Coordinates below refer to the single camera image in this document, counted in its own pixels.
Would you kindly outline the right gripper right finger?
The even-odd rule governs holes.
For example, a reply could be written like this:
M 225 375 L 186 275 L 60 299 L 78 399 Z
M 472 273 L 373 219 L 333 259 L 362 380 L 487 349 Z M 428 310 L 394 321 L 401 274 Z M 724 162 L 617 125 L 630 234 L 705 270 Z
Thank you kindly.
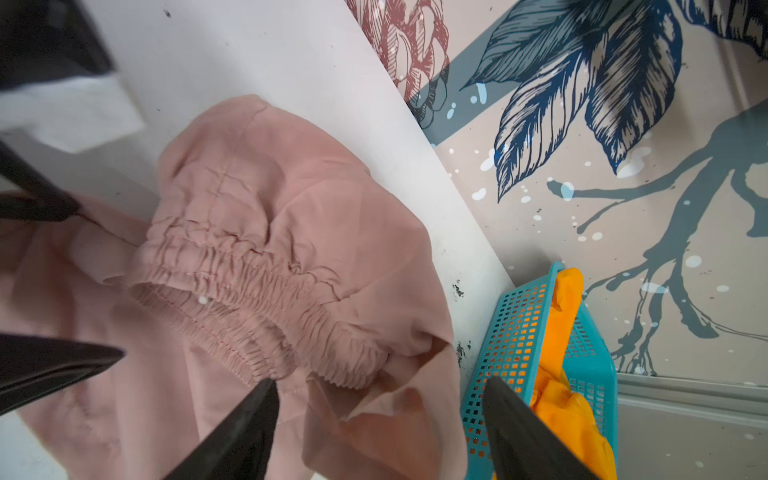
M 484 387 L 482 412 L 498 479 L 596 477 L 498 377 Z

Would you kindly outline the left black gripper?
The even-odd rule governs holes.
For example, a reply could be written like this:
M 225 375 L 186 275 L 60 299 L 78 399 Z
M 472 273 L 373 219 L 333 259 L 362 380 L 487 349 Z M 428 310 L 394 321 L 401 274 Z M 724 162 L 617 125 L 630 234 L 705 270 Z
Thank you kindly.
M 1 3 L 1 89 L 70 77 L 105 75 L 114 64 L 95 23 L 79 1 Z M 61 222 L 81 205 L 1 143 L 1 177 L 21 193 L 1 194 L 1 218 Z

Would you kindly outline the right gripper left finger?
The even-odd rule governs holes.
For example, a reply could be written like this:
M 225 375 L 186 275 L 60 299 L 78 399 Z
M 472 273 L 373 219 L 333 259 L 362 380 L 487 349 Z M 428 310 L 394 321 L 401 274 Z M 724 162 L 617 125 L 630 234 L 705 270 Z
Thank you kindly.
M 279 407 L 276 382 L 261 381 L 166 480 L 263 479 Z

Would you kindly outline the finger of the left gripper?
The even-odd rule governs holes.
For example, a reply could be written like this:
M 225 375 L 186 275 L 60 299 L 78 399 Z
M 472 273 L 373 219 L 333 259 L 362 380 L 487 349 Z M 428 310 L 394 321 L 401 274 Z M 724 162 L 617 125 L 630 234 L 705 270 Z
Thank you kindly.
M 124 357 L 112 346 L 3 333 L 1 413 L 99 375 Z

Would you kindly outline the pink shorts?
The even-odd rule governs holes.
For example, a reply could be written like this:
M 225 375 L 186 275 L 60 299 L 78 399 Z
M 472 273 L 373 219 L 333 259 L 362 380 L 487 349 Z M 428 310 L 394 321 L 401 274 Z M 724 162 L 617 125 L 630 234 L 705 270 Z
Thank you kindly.
M 224 101 L 164 151 L 150 224 L 95 201 L 1 224 L 1 328 L 113 345 L 20 415 L 72 479 L 160 479 L 262 380 L 270 479 L 461 479 L 452 321 L 427 230 L 312 123 Z

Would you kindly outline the orange shorts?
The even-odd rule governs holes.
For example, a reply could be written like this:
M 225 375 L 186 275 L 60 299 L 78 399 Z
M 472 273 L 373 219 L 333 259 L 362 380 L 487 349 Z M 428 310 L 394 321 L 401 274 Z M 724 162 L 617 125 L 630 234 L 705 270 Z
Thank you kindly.
M 545 330 L 534 393 L 528 407 L 586 465 L 594 479 L 618 476 L 616 453 L 596 426 L 589 403 L 571 390 L 564 372 L 565 352 L 582 302 L 584 278 L 576 268 L 559 272 Z

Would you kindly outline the teal plastic basket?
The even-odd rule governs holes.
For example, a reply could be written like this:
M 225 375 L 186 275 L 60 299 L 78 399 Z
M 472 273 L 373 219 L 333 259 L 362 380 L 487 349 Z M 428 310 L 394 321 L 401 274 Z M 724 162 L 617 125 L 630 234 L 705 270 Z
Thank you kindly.
M 563 263 L 554 263 L 548 274 L 502 295 L 497 303 L 460 408 L 467 442 L 468 479 L 492 477 L 481 411 L 487 380 L 499 376 L 526 404 L 532 401 L 555 281 L 564 269 Z M 585 304 L 579 306 L 563 367 L 571 390 L 585 397 L 598 430 L 617 452 L 617 372 Z

